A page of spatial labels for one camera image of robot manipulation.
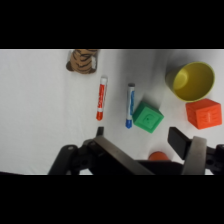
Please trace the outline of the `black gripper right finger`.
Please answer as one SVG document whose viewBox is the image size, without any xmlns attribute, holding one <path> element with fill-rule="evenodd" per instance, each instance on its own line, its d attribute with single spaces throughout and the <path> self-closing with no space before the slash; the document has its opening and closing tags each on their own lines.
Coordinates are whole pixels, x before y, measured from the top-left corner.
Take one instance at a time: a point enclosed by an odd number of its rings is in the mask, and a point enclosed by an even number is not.
<svg viewBox="0 0 224 224">
<path fill-rule="evenodd" d="M 194 136 L 189 139 L 176 127 L 170 127 L 167 141 L 176 154 L 184 161 L 182 175 L 204 175 L 207 140 Z"/>
</svg>

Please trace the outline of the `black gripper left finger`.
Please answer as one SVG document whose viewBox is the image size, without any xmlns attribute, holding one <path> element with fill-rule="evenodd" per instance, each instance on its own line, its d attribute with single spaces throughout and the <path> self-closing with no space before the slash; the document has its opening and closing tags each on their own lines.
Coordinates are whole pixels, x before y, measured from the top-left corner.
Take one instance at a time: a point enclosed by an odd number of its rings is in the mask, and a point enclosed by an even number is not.
<svg viewBox="0 0 224 224">
<path fill-rule="evenodd" d="M 103 127 L 97 129 L 96 137 L 87 147 L 92 154 L 89 170 L 94 175 L 153 175 L 152 171 L 106 139 Z"/>
</svg>

